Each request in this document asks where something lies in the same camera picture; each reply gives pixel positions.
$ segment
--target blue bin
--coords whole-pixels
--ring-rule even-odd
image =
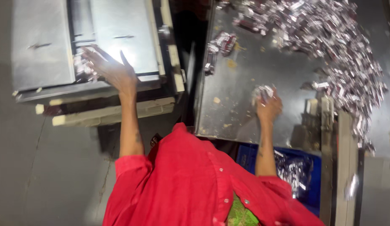
[[[320,178],[321,178],[321,157],[309,154],[301,150],[288,148],[274,148],[276,151],[286,155],[289,158],[309,157],[313,161],[309,190],[298,200],[313,214],[319,216],[320,205]],[[255,175],[255,161],[258,153],[258,145],[240,144],[236,162]]]

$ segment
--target hand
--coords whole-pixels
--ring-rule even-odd
[[[282,100],[276,93],[276,88],[273,88],[273,96],[262,103],[261,97],[257,97],[257,114],[261,123],[261,128],[273,126],[273,121],[282,113]]]
[[[88,66],[99,75],[105,77],[106,80],[119,91],[120,99],[124,98],[135,101],[136,84],[139,79],[122,51],[120,51],[120,55],[124,64],[120,64],[97,45],[92,45],[92,47],[97,53],[92,52],[85,47],[82,48],[84,51],[83,57],[89,61]]]

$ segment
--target gray floor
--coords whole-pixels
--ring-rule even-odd
[[[53,127],[12,99],[11,2],[0,0],[0,226],[101,225],[115,169],[97,130]],[[167,135],[178,113],[141,119],[143,140]],[[390,226],[389,164],[366,158],[361,225]]]

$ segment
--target red shirt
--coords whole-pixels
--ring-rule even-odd
[[[324,225],[292,198],[287,182],[252,175],[209,141],[188,133],[183,123],[148,157],[119,158],[115,171],[104,226],[224,226],[233,191],[263,225]]]

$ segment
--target left hand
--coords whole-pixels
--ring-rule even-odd
[[[119,63],[97,45],[92,45],[97,53],[83,47],[83,57],[90,63],[88,64],[99,75],[105,77],[118,91],[121,97],[128,100],[136,100],[136,84],[138,77],[133,67],[128,63],[122,51],[121,59],[124,64]]]

